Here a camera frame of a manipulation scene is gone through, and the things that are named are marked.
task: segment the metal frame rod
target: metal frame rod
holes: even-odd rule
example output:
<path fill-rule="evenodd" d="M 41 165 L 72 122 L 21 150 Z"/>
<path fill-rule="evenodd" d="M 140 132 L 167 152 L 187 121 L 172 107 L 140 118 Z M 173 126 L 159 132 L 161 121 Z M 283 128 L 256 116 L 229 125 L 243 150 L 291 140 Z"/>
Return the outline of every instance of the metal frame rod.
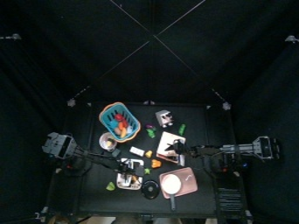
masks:
<path fill-rule="evenodd" d="M 97 82 L 112 70 L 116 69 L 116 67 L 123 64 L 123 62 L 131 58 L 131 56 L 140 51 L 140 49 L 149 43 L 149 41 L 147 41 L 145 43 L 143 43 L 93 81 L 92 83 Z"/>
<path fill-rule="evenodd" d="M 123 9 L 123 7 L 120 7 L 116 3 L 115 3 L 115 1 L 113 0 L 109 0 L 109 2 L 131 17 L 131 19 L 144 28 L 144 30 L 147 31 L 147 32 L 149 32 L 148 31 L 148 29 L 141 25 L 141 23 L 129 15 L 129 13 Z"/>
<path fill-rule="evenodd" d="M 169 27 L 172 27 L 203 3 L 205 2 L 205 0 L 200 1 L 157 34 L 156 36 L 159 36 L 160 34 L 163 34 Z"/>
<path fill-rule="evenodd" d="M 192 70 L 192 68 L 188 66 L 188 64 L 183 61 L 183 59 L 177 56 L 177 54 L 172 51 L 172 49 L 167 46 L 167 44 L 153 35 L 155 39 L 160 42 L 160 44 L 164 46 L 164 48 L 169 51 L 169 53 L 173 55 L 173 57 L 185 65 L 185 67 L 191 70 L 191 72 L 197 75 L 197 73 Z"/>

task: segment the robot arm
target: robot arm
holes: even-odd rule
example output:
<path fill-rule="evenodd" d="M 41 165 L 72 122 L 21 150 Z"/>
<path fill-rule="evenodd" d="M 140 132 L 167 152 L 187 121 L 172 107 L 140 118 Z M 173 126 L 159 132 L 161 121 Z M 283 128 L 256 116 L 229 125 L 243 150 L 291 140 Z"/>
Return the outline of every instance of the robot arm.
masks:
<path fill-rule="evenodd" d="M 279 159 L 279 146 L 275 138 L 260 136 L 248 144 L 224 144 L 223 146 L 199 145 L 187 149 L 192 157 L 211 156 L 213 153 L 239 154 L 240 156 L 252 156 L 260 160 Z"/>
<path fill-rule="evenodd" d="M 103 165 L 108 169 L 121 174 L 135 174 L 139 177 L 144 176 L 143 166 L 137 166 L 137 168 L 132 169 L 129 163 L 121 162 L 120 159 L 104 156 L 99 153 L 92 153 L 81 149 L 76 144 L 72 136 L 60 135 L 59 133 L 52 132 L 48 135 L 48 139 L 41 149 L 45 153 L 51 154 L 60 160 L 80 158 L 81 160 L 87 160 L 93 164 Z"/>

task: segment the black curtain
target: black curtain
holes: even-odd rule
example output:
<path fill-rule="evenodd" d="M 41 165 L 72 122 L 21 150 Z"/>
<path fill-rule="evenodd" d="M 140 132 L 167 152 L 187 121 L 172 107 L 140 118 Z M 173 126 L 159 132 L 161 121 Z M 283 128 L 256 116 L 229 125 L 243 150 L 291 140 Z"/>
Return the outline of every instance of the black curtain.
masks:
<path fill-rule="evenodd" d="M 290 43 L 233 108 L 237 142 L 275 137 L 281 158 L 253 161 L 245 176 L 249 208 L 260 223 L 299 222 L 299 45 Z"/>
<path fill-rule="evenodd" d="M 1 222 L 25 219 L 43 210 L 51 167 L 41 147 L 47 135 L 61 130 L 67 101 L 21 40 L 0 39 L 0 63 Z"/>

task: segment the small toy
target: small toy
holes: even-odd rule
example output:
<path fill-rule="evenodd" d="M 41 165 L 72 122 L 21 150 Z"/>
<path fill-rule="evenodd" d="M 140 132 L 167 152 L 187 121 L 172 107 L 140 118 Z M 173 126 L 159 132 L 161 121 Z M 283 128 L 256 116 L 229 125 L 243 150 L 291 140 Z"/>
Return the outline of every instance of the small toy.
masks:
<path fill-rule="evenodd" d="M 137 176 L 132 175 L 131 183 L 133 184 L 137 181 Z"/>
<path fill-rule="evenodd" d="M 111 129 L 113 129 L 113 128 L 117 127 L 117 121 L 116 121 L 116 120 L 112 120 L 112 121 L 109 122 L 109 127 L 111 127 Z"/>
<path fill-rule="evenodd" d="M 133 131 L 133 127 L 131 125 L 128 125 L 127 128 L 125 128 L 125 133 L 131 134 L 132 131 Z"/>
<path fill-rule="evenodd" d="M 179 128 L 179 134 L 180 134 L 180 136 L 183 135 L 184 129 L 185 129 L 185 124 L 183 124 L 181 127 Z"/>
<path fill-rule="evenodd" d="M 159 167 L 161 167 L 161 165 L 163 165 L 161 161 L 159 161 L 156 159 L 152 160 L 152 168 L 159 168 Z"/>
<path fill-rule="evenodd" d="M 121 131 L 120 131 L 120 137 L 125 137 L 127 135 L 127 128 L 123 128 Z"/>
<path fill-rule="evenodd" d="M 108 139 L 107 139 L 107 147 L 111 147 L 111 146 L 113 145 L 115 142 L 116 142 L 115 139 L 108 138 Z"/>
<path fill-rule="evenodd" d="M 116 114 L 116 115 L 115 115 L 115 119 L 116 119 L 119 122 L 121 122 L 123 119 L 124 119 L 124 117 L 123 117 L 120 114 Z"/>
<path fill-rule="evenodd" d="M 144 155 L 149 158 L 152 156 L 153 152 L 149 150 Z"/>
<path fill-rule="evenodd" d="M 124 118 L 121 122 L 123 122 L 124 128 L 127 128 L 127 126 L 128 126 L 127 119 Z"/>
<path fill-rule="evenodd" d="M 144 168 L 144 174 L 151 174 L 151 169 L 149 168 Z"/>
<path fill-rule="evenodd" d="M 131 150 L 129 150 L 131 153 L 136 154 L 139 157 L 143 157 L 144 154 L 145 154 L 145 151 L 144 150 L 140 150 L 137 149 L 136 147 L 131 147 Z"/>
<path fill-rule="evenodd" d="M 109 182 L 109 183 L 107 184 L 107 190 L 108 190 L 108 191 L 115 191 L 115 190 L 116 190 L 116 186 L 115 186 L 113 182 Z"/>
<path fill-rule="evenodd" d="M 147 134 L 151 138 L 155 138 L 155 132 L 156 132 L 156 128 L 152 124 L 147 124 L 145 126 L 145 131 L 147 131 Z"/>
<path fill-rule="evenodd" d="M 116 133 L 116 135 L 119 135 L 119 136 L 120 136 L 120 134 L 121 134 L 121 130 L 120 130 L 120 128 L 119 128 L 119 127 L 115 127 L 115 133 Z"/>
<path fill-rule="evenodd" d="M 173 125 L 173 117 L 172 117 L 172 113 L 167 110 L 161 110 L 159 112 L 155 113 L 157 122 L 160 124 L 160 126 L 163 126 L 164 128 L 168 126 Z"/>

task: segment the red object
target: red object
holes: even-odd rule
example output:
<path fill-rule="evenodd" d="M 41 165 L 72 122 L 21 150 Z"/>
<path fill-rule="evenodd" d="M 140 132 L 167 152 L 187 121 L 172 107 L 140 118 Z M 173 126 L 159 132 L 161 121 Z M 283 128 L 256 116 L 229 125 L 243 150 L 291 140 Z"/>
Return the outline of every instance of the red object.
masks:
<path fill-rule="evenodd" d="M 124 119 L 124 117 L 123 117 L 120 114 L 116 114 L 116 115 L 115 115 L 115 119 L 116 119 L 119 122 L 121 122 L 123 119 Z"/>
<path fill-rule="evenodd" d="M 124 125 L 124 128 L 127 128 L 128 123 L 127 123 L 127 119 L 125 118 L 123 119 L 123 125 Z"/>

